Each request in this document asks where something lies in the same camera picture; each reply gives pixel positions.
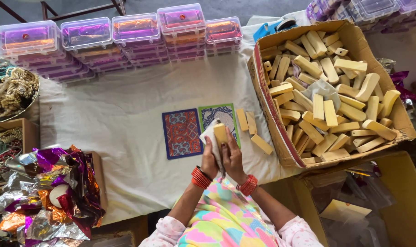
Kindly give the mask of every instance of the plastic box lid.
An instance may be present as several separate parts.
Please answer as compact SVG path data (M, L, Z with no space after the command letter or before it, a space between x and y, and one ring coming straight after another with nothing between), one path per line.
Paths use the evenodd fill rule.
M53 21L0 26L0 57L55 51L60 30Z
M207 44L243 39L238 17L209 20L207 23Z
M115 43L154 40L161 38L157 14L134 14L112 18L112 34Z
M67 51L112 44L110 19L107 17L64 22L62 43Z
M351 0L364 21L392 14L400 8L394 0Z
M157 10L164 35L205 29L205 17L198 3L160 8Z
M396 0L400 5L400 14L416 11L416 0Z

